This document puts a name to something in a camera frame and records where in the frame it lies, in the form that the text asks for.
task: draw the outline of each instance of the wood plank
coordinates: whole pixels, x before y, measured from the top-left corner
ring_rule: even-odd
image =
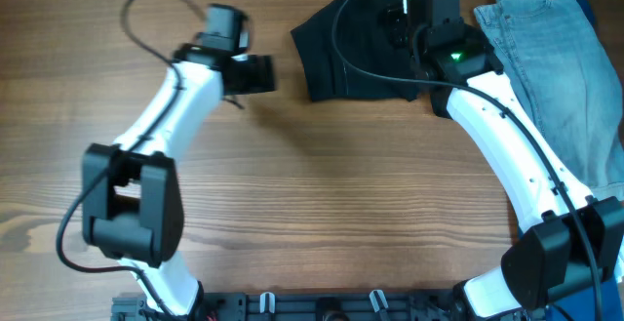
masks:
[[[497,264],[513,213],[456,124],[427,99],[308,101],[289,31],[331,0],[196,1],[247,11],[253,51],[275,58],[279,81],[245,111],[222,105],[179,164],[181,250],[208,291],[450,287]],[[486,1],[462,0],[464,17]],[[622,73],[622,0],[591,1]],[[165,73],[121,32],[123,2],[0,0],[3,319],[103,320],[111,297],[137,291],[127,275],[81,275],[54,256],[82,152],[131,125]],[[202,29],[173,0],[140,0],[132,23],[163,52]],[[68,254],[109,264],[79,230],[76,219]]]

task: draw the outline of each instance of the light blue denim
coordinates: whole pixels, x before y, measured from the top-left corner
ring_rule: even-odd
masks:
[[[622,88],[576,0],[496,0],[475,16],[555,153],[597,198],[624,200]]]

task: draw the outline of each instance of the wooden surface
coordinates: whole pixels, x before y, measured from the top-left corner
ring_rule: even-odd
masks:
[[[0,319],[106,320],[127,274],[60,264],[54,237],[80,158],[139,116],[165,67],[122,34],[124,0],[0,0]],[[279,91],[222,105],[178,164],[180,245],[208,291],[444,288],[495,267],[516,236],[505,193],[469,137],[427,100],[307,99],[289,35],[331,0],[196,0],[244,9]],[[464,17],[491,0],[462,0]],[[623,0],[590,0],[624,75]],[[163,52],[202,24],[174,0],[132,23]],[[69,256],[105,265],[77,218]]]

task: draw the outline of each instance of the cable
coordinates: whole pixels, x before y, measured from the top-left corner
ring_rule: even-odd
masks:
[[[502,111],[501,116],[509,117],[509,119],[512,120],[512,122],[518,127],[518,129],[526,137],[528,142],[531,144],[531,146],[533,147],[533,149],[537,153],[537,156],[539,157],[540,161],[544,164],[544,167],[546,168],[546,171],[548,172],[548,175],[550,175],[550,178],[552,179],[553,183],[555,184],[555,189],[562,196],[562,199],[564,200],[565,206],[567,207],[567,210],[569,211],[569,214],[572,217],[572,221],[574,222],[574,226],[575,226],[575,228],[577,230],[577,233],[578,233],[578,236],[580,237],[580,240],[581,240],[581,245],[583,246],[583,250],[585,251],[585,254],[587,255],[587,260],[589,261],[589,267],[590,267],[590,271],[591,271],[591,275],[592,275],[592,282],[593,282],[593,286],[594,286],[594,300],[595,300],[595,317],[596,317],[596,321],[603,320],[603,297],[602,297],[602,290],[601,290],[601,279],[600,279],[600,277],[598,275],[598,268],[597,268],[597,265],[596,265],[596,258],[594,257],[594,252],[592,250],[592,246],[591,246],[591,244],[589,242],[589,238],[587,237],[587,232],[585,231],[585,228],[583,227],[583,224],[582,224],[578,214],[576,213],[576,208],[574,208],[574,205],[572,204],[572,201],[570,200],[569,196],[567,195],[566,185],[559,179],[559,176],[557,175],[557,172],[553,168],[553,165],[550,163],[550,161],[548,160],[548,157],[546,156],[546,154],[544,153],[542,148],[539,146],[539,144],[537,143],[537,140],[535,140],[535,138],[533,137],[531,132],[527,129],[527,127],[525,127],[525,125],[522,123],[522,121],[520,121],[518,119],[518,117],[507,106],[503,105],[501,102],[499,102],[495,98],[491,97],[490,95],[488,95],[488,94],[486,94],[486,93],[484,93],[484,92],[482,92],[482,91],[480,91],[478,89],[475,89],[475,88],[472,88],[472,87],[468,87],[468,86],[464,86],[464,85],[454,84],[454,83],[450,83],[450,82],[443,82],[443,81],[428,81],[428,80],[406,79],[406,78],[397,78],[397,77],[383,76],[383,75],[378,75],[376,73],[364,71],[363,69],[361,69],[361,68],[359,68],[357,66],[354,66],[351,62],[349,62],[342,55],[342,53],[338,49],[338,45],[336,43],[337,26],[338,26],[338,21],[340,19],[340,14],[342,13],[342,10],[346,7],[346,5],[349,3],[349,1],[350,0],[344,0],[342,5],[340,5],[340,7],[338,8],[338,11],[335,14],[335,17],[333,18],[333,24],[331,25],[331,44],[332,44],[333,49],[335,50],[336,54],[340,58],[340,60],[342,60],[342,63],[344,63],[345,65],[349,66],[349,68],[353,69],[354,71],[356,71],[356,72],[358,72],[358,73],[360,73],[360,74],[362,74],[364,76],[368,76],[370,78],[374,78],[374,79],[377,79],[377,80],[380,80],[380,81],[394,82],[394,83],[405,83],[405,84],[411,84],[411,85],[414,85],[414,84],[427,84],[427,85],[432,85],[432,86],[456,88],[458,90],[466,91],[468,93],[471,93],[471,94],[474,94],[476,96],[479,96],[482,99],[489,101],[494,106],[499,108]]]
[[[552,304],[552,306],[557,309],[557,311],[559,311],[559,313],[564,317],[565,320],[567,321],[574,321],[574,319],[572,318],[572,316],[570,316],[567,311],[565,311],[562,307],[558,306],[557,304]]]
[[[85,200],[85,198],[95,189],[95,187],[105,177],[110,176],[111,174],[114,174],[118,170],[119,166],[123,163],[123,161],[125,159],[127,159],[130,156],[130,154],[132,154],[133,151],[135,151],[138,148],[140,148],[145,143],[145,141],[149,139],[149,136],[154,132],[154,130],[158,127],[160,122],[167,116],[169,111],[176,104],[177,98],[179,97],[180,91],[182,90],[183,78],[182,78],[181,73],[177,69],[177,67],[174,65],[174,63],[171,62],[170,60],[168,60],[162,54],[158,53],[153,48],[147,46],[138,37],[136,37],[135,34],[132,32],[132,30],[130,28],[130,23],[128,22],[128,18],[129,18],[130,7],[132,6],[132,4],[135,1],[136,0],[127,0],[126,3],[124,4],[123,8],[122,8],[122,11],[121,11],[121,14],[120,14],[121,15],[121,26],[122,26],[122,29],[123,29],[124,33],[128,36],[128,38],[130,38],[130,40],[132,40],[135,44],[137,44],[144,51],[148,52],[152,56],[154,56],[157,59],[159,59],[162,62],[164,62],[168,67],[170,67],[172,69],[172,71],[175,73],[175,77],[177,79],[177,82],[176,82],[175,87],[174,87],[175,91],[172,94],[170,100],[165,105],[165,107],[158,114],[156,119],[152,122],[151,125],[149,125],[149,127],[147,128],[145,133],[142,136],[140,136],[136,140],[136,142],[130,148],[128,148],[126,150],[126,152],[124,152],[121,156],[119,156],[119,158],[117,158],[116,161],[114,161],[110,165],[110,167],[108,169],[106,169],[104,171],[101,171],[99,174],[97,174],[97,176],[89,184],[87,184],[85,186],[85,188],[76,197],[76,199],[74,199],[74,201],[69,206],[69,209],[67,209],[67,212],[65,213],[65,215],[62,218],[62,220],[60,221],[60,226],[58,227],[58,232],[57,232],[56,248],[57,248],[57,255],[58,255],[58,258],[60,259],[60,261],[63,264],[65,264],[67,267],[69,267],[71,269],[74,269],[76,271],[79,271],[79,272],[84,272],[84,273],[107,273],[107,272],[129,271],[129,272],[134,273],[136,275],[136,277],[145,286],[145,289],[147,290],[147,293],[149,294],[149,297],[151,297],[154,301],[156,301],[156,304],[158,304],[158,307],[160,307],[161,310],[163,310],[165,315],[169,319],[171,319],[171,320],[176,320],[177,318],[172,315],[172,313],[169,311],[167,306],[160,299],[160,297],[158,296],[158,293],[156,292],[156,290],[152,286],[152,284],[149,281],[149,279],[145,276],[145,272],[142,269],[140,269],[138,267],[134,267],[134,266],[110,266],[110,267],[86,267],[86,266],[81,266],[81,265],[71,261],[70,259],[68,259],[67,256],[65,255],[64,251],[63,251],[63,248],[62,248],[62,239],[63,239],[63,236],[65,234],[65,230],[67,229],[67,225],[69,224],[69,221],[71,220],[71,217],[75,213],[75,211],[78,208],[78,206]],[[191,0],[181,0],[181,1],[184,2],[195,13],[195,15],[197,15],[197,17],[200,20],[205,20],[206,19],[206,17],[204,15],[204,13],[202,12],[202,10],[195,3],[193,3]]]

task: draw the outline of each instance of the folded black garment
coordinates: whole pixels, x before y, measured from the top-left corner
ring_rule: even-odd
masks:
[[[329,99],[415,100],[415,85],[398,85],[350,70],[332,47],[332,23],[344,0],[334,0],[291,34],[299,51],[312,101]],[[355,66],[380,75],[414,78],[410,53],[390,45],[380,13],[386,0],[351,0],[337,27],[340,52]]]

